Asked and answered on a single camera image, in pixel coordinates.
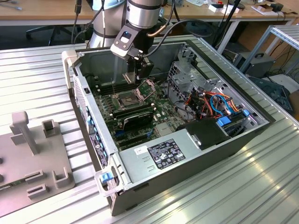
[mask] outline aluminum extrusion table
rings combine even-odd
[[[250,64],[253,57],[256,55],[262,44],[267,40],[270,34],[274,34],[276,36],[276,39],[272,42],[272,44],[268,47],[266,50],[266,53],[269,53],[269,51],[274,47],[274,45],[277,43],[278,39],[281,39],[282,41],[290,44],[292,47],[294,47],[296,50],[299,50],[299,26],[293,25],[293,26],[269,26],[261,39],[258,41],[256,46],[253,48],[252,52],[246,59],[246,61],[243,63],[243,65],[240,68],[241,72],[244,72],[248,65]],[[288,70],[286,71],[286,74],[288,74],[294,66],[299,63],[299,59],[292,65]]]
[[[9,131],[14,111],[26,110],[31,125],[48,118],[58,121],[76,182],[75,188],[7,215],[0,223],[298,223],[299,123],[204,40],[168,38],[184,39],[206,52],[276,123],[229,159],[111,217],[93,180],[61,62],[62,51],[84,45],[0,51],[0,134]],[[198,66],[213,77],[212,68],[203,62]]]

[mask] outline metal shelf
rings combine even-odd
[[[258,41],[256,46],[253,48],[251,54],[246,59],[242,67],[241,72],[244,72],[247,66],[250,64],[253,57],[256,55],[257,51],[260,49],[262,44],[267,40],[270,34],[274,34],[276,37],[280,38],[282,41],[290,44],[295,49],[299,50],[299,26],[269,26],[266,32],[263,34],[261,39]]]

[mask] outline power supply label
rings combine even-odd
[[[159,169],[164,169],[186,158],[173,139],[149,147],[148,151]]]

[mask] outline gray plastic stand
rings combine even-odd
[[[59,124],[29,129],[26,112],[12,118],[12,133],[0,136],[0,217],[75,185]]]

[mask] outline office chair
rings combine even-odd
[[[31,34],[35,33],[35,32],[39,32],[39,31],[45,31],[45,30],[49,30],[49,29],[53,29],[52,35],[50,37],[49,40],[49,44],[48,46],[52,46],[52,42],[56,36],[56,34],[60,34],[60,32],[64,32],[66,34],[71,35],[71,31],[67,30],[66,27],[72,27],[73,25],[49,25],[49,26],[44,26],[44,27],[38,27],[35,29],[31,29],[31,30],[27,30],[26,31],[26,38],[27,40],[31,40]],[[77,31],[80,32],[81,31],[81,27],[79,25],[76,26],[77,27]]]

